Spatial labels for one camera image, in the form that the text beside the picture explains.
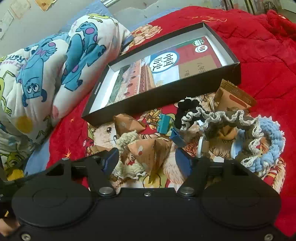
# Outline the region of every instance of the metal bolt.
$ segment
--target metal bolt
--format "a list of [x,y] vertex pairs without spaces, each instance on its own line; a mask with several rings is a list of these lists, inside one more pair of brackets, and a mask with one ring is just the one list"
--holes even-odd
[[183,195],[191,196],[191,195],[194,193],[194,189],[191,188],[191,187],[182,187],[182,188],[180,189],[180,192],[181,192]]
[[264,241],[272,241],[274,236],[272,234],[267,234],[264,237]]
[[113,188],[111,187],[102,187],[99,189],[99,193],[104,195],[104,196],[108,196],[113,192]]
[[24,241],[30,241],[31,240],[31,236],[29,234],[22,234],[22,240],[24,240]]
[[151,196],[151,192],[145,192],[145,193],[144,193],[144,196],[145,196],[145,197],[150,197],[150,196]]

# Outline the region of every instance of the light blue scrunchie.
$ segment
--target light blue scrunchie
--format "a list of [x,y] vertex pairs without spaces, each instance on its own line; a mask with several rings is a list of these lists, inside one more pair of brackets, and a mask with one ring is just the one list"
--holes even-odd
[[[269,137],[271,145],[267,153],[263,154],[261,157],[257,157],[254,160],[253,165],[249,167],[251,172],[262,171],[264,162],[267,162],[270,166],[274,165],[274,162],[279,158],[280,152],[284,147],[283,133],[279,130],[279,126],[275,122],[266,117],[260,117],[259,123],[262,132]],[[244,141],[244,131],[239,129],[237,138],[231,147],[232,158],[235,158],[242,149],[242,144]]]

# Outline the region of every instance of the white round logo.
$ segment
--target white round logo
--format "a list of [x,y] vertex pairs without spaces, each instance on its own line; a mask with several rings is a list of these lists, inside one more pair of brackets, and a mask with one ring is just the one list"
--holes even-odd
[[202,45],[202,44],[204,44],[205,43],[205,41],[203,40],[203,39],[198,39],[198,40],[195,40],[194,42],[193,42],[193,45],[194,46],[200,46],[200,45]]
[[178,56],[174,52],[163,53],[154,58],[149,67],[152,72],[158,73],[172,67],[177,59]]
[[195,48],[195,52],[197,53],[202,53],[202,52],[205,52],[206,50],[207,50],[207,45],[200,45]]

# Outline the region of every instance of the circular black cover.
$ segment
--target circular black cover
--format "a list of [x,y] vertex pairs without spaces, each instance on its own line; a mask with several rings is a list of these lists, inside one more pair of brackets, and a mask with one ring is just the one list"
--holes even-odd
[[273,223],[280,209],[280,198],[274,190],[245,180],[222,181],[207,187],[201,203],[215,221],[244,229]]
[[28,182],[12,199],[12,209],[19,220],[42,228],[69,224],[83,216],[91,205],[88,189],[55,176]]

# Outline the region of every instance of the black box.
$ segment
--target black box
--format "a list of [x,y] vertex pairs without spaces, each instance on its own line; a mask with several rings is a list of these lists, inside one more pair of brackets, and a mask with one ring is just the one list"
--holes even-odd
[[[208,50],[208,46],[206,44],[203,45],[207,41],[207,43],[210,44],[209,53],[212,56],[213,60],[209,59],[208,61],[208,57],[197,58],[191,60],[192,62],[190,62],[190,64],[188,65],[187,63],[189,62],[179,64],[181,59],[191,58],[191,56],[185,56],[186,54],[183,53],[185,48],[192,48],[192,46],[187,43],[189,41],[193,41],[193,48],[196,47],[195,52],[201,53],[202,55],[205,55],[205,53],[203,52]],[[178,45],[178,49],[176,49],[178,50],[178,52],[174,51],[174,47],[176,45]],[[165,49],[167,48],[169,48],[171,52],[165,52]],[[161,51],[168,54],[164,55],[165,57],[159,58],[159,56],[161,55],[161,53],[159,52]],[[151,56],[153,56],[153,54],[155,53],[157,53],[159,56],[155,57],[150,62]],[[146,62],[149,63],[149,68],[147,67],[147,64],[145,65],[146,58],[149,58],[147,60],[149,62]],[[210,68],[210,66],[213,66],[212,62],[215,62],[215,58],[218,59],[221,66],[217,66],[219,65],[219,63],[216,63],[214,69],[205,71],[204,65],[209,66],[208,68]],[[201,59],[203,61],[207,61],[206,64],[195,62],[197,60],[199,60],[199,62],[202,62]],[[146,81],[145,83],[142,83],[140,80],[140,75],[138,75],[137,78],[139,78],[139,80],[137,87],[131,87],[134,88],[135,91],[137,88],[137,94],[132,95],[130,94],[130,92],[126,92],[123,94],[125,95],[125,99],[110,104],[112,103],[111,95],[113,94],[114,96],[116,94],[114,101],[116,100],[116,98],[120,98],[118,96],[120,96],[120,94],[122,93],[120,92],[121,88],[123,88],[122,85],[128,83],[127,81],[124,82],[124,74],[122,74],[124,70],[120,73],[120,69],[124,69],[124,67],[126,67],[127,65],[130,65],[129,68],[127,67],[128,69],[130,69],[132,68],[131,64],[133,64],[133,66],[135,65],[136,68],[137,63],[140,63],[141,65],[141,67],[139,66],[139,68],[143,68],[142,64],[144,63],[143,66],[146,67],[146,72],[147,69],[150,69],[148,71],[148,77],[151,76],[151,73],[153,73],[153,83],[151,82],[151,79],[149,79],[149,82]],[[173,67],[176,66],[178,68],[178,75],[180,78],[179,80],[173,80],[173,82],[170,83],[163,83],[164,81],[170,81],[171,76],[176,78],[177,74],[173,74],[171,76],[168,76],[167,80],[157,80],[157,83],[162,84],[161,86],[157,87],[156,85],[154,85],[156,82],[156,78],[162,78],[159,77],[161,75],[157,74],[164,72],[170,68],[171,70],[170,72],[168,72],[168,74],[170,74],[171,72],[175,73],[173,72]],[[187,66],[188,69],[189,67],[191,68],[191,72],[193,71],[200,73],[189,75],[189,70],[184,71]],[[137,114],[143,111],[151,110],[156,107],[161,107],[167,104],[178,102],[185,97],[195,97],[201,94],[217,91],[222,79],[226,79],[234,83],[235,85],[240,84],[240,62],[233,54],[233,52],[228,48],[225,42],[208,25],[206,25],[205,23],[197,23],[150,41],[110,62],[102,72],[102,75],[95,85],[83,111],[82,118],[91,125],[100,125],[112,121],[112,117],[120,113],[126,113],[129,115]]]

